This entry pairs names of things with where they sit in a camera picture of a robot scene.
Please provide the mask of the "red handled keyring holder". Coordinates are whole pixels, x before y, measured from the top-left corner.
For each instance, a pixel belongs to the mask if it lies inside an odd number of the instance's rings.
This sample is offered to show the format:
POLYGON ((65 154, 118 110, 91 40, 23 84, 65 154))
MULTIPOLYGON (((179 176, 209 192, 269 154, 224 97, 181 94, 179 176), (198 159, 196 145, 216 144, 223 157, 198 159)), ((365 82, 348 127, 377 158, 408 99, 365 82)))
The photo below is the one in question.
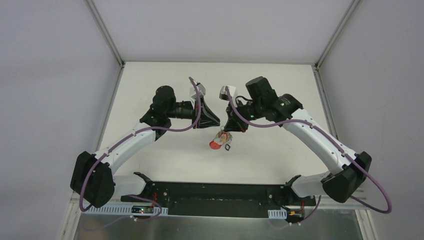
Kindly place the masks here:
POLYGON ((231 142, 233 136, 230 132, 220 130, 214 137, 213 140, 209 142, 209 147, 213 150, 219 150, 221 148, 229 151, 231 149, 231 142))

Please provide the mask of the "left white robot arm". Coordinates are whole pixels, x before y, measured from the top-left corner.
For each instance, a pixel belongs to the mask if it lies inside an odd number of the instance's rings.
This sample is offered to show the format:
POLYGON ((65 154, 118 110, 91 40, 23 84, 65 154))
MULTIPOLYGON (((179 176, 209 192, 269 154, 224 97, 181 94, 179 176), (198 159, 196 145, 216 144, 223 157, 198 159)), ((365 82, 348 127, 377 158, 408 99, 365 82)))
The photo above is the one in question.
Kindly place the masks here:
POLYGON ((100 208, 111 199, 134 195, 140 202, 152 198, 148 179, 138 173, 117 175, 118 169, 142 148, 171 131, 172 119, 191 120, 191 129, 220 126, 220 119, 207 107, 201 83, 190 88, 190 99, 178 102, 171 86, 160 86, 139 122, 120 140, 95 153, 84 151, 76 159, 70 188, 89 206, 100 208))

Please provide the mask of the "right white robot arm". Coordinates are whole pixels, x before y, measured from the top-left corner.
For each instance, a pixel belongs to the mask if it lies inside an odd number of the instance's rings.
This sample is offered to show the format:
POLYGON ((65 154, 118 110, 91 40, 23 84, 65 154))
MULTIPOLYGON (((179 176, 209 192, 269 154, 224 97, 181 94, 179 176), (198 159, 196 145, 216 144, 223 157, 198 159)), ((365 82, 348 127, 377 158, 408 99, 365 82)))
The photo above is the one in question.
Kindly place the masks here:
POLYGON ((246 83, 251 97, 245 104, 236 101, 232 86, 223 86, 219 97, 228 101, 226 132, 244 133, 249 122, 265 118, 277 123, 302 141, 327 167, 327 171, 310 175, 296 175, 282 186, 284 200, 296 205, 309 196, 327 195, 338 203, 345 203, 366 180, 372 158, 365 151, 357 154, 346 147, 320 125, 292 95, 278 96, 269 81, 259 76, 246 83))

